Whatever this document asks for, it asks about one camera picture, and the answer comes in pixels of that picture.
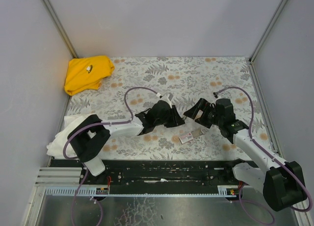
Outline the red white staple box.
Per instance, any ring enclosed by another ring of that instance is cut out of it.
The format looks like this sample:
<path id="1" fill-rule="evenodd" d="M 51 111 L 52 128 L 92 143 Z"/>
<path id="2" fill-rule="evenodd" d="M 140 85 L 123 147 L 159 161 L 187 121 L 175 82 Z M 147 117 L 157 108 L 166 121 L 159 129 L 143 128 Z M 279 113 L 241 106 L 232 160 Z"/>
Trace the red white staple box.
<path id="1" fill-rule="evenodd" d="M 179 137 L 179 140 L 181 142 L 181 144 L 185 144 L 188 143 L 192 140 L 194 140 L 195 138 L 198 138 L 200 136 L 204 135 L 204 132 L 202 131 L 201 128 L 194 130 L 192 132 L 189 132 L 187 134 L 184 134 L 182 136 Z"/>

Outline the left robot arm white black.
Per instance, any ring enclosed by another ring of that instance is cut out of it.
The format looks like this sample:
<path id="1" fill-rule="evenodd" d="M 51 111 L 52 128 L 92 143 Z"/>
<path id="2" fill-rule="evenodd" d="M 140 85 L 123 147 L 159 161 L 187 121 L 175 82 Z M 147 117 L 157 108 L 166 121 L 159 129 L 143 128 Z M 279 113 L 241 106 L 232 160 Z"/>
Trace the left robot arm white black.
<path id="1" fill-rule="evenodd" d="M 159 100 L 152 108 L 135 114 L 131 121 L 103 122 L 96 114 L 89 115 L 68 135 L 65 147 L 71 145 L 76 158 L 91 175 L 98 176 L 105 171 L 99 153 L 109 139 L 145 135 L 157 126 L 173 128 L 184 124 L 175 105 Z"/>

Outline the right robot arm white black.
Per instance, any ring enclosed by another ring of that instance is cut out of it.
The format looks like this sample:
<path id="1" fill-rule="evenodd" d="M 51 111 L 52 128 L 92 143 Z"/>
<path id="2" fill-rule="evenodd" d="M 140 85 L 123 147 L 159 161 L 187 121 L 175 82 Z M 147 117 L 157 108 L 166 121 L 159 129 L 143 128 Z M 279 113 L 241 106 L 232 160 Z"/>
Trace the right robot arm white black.
<path id="1" fill-rule="evenodd" d="M 257 165 L 256 168 L 250 167 L 243 160 L 237 160 L 232 165 L 233 175 L 235 179 L 262 193 L 274 211 L 309 200 L 301 166 L 259 147 L 250 136 L 249 127 L 236 118 L 229 99 L 218 99 L 215 103 L 199 99 L 184 115 L 207 128 L 218 126 L 223 137 L 251 158 Z"/>

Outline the floral patterned table mat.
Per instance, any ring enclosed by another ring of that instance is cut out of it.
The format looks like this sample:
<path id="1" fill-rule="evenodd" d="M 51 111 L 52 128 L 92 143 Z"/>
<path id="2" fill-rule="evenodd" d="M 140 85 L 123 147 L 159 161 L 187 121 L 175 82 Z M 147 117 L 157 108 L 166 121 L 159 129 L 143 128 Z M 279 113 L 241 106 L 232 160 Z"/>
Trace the floral patterned table mat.
<path id="1" fill-rule="evenodd" d="M 213 92 L 229 98 L 236 117 L 250 124 L 254 138 L 270 149 L 272 144 L 262 117 L 247 60 L 244 57 L 116 57 L 115 70 L 98 90 L 71 98 L 67 114 L 96 113 L 101 119 L 129 119 L 151 108 L 156 92 L 172 93 L 179 114 L 200 98 L 213 101 Z M 232 160 L 248 159 L 244 151 L 223 138 L 216 126 L 202 128 L 204 135 L 181 144 L 179 137 L 201 126 L 191 119 L 175 128 L 156 127 L 136 137 L 111 139 L 102 159 Z"/>

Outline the yellow folded cloth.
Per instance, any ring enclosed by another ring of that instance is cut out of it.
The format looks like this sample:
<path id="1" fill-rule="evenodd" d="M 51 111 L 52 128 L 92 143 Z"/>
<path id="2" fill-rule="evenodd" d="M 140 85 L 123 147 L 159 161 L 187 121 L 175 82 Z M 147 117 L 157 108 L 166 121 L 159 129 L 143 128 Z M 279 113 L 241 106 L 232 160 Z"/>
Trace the yellow folded cloth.
<path id="1" fill-rule="evenodd" d="M 107 56 L 74 58 L 68 63 L 64 90 L 70 96 L 84 90 L 98 90 L 103 79 L 111 76 L 114 69 Z"/>

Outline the white crumpled cloth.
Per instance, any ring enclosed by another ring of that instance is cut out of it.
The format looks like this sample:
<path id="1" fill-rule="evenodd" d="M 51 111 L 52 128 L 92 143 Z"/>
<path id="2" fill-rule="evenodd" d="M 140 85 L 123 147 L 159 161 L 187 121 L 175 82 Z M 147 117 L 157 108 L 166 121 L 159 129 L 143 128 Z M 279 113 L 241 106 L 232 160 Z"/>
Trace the white crumpled cloth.
<path id="1" fill-rule="evenodd" d="M 64 158 L 63 149 L 68 140 L 68 135 L 88 116 L 89 114 L 65 116 L 63 129 L 55 136 L 54 140 L 47 145 L 47 155 Z"/>

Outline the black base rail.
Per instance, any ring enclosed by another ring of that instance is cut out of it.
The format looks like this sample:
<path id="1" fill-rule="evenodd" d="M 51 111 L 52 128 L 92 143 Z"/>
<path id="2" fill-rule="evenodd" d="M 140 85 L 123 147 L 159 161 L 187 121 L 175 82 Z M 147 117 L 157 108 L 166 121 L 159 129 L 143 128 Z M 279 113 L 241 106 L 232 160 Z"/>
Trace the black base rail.
<path id="1" fill-rule="evenodd" d="M 132 182 L 194 181 L 205 185 L 239 185 L 231 170 L 235 161 L 104 160 L 105 171 L 88 174 L 84 184 L 126 185 Z"/>

